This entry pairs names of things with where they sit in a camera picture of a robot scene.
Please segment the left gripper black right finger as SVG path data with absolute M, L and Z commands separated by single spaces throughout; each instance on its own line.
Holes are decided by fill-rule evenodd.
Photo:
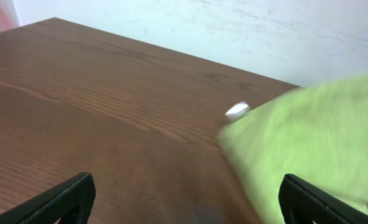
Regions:
M 286 224 L 368 224 L 368 215 L 293 174 L 284 176 L 278 200 Z

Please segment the green microfiber cloth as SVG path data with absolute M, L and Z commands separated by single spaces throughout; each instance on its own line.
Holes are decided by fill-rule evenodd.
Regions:
M 368 75 L 289 91 L 218 139 L 264 223 L 283 223 L 286 174 L 368 213 Z

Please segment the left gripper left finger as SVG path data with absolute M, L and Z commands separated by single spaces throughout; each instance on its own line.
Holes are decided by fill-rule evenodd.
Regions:
M 92 175 L 82 172 L 0 214 L 0 224 L 87 224 L 95 197 Z

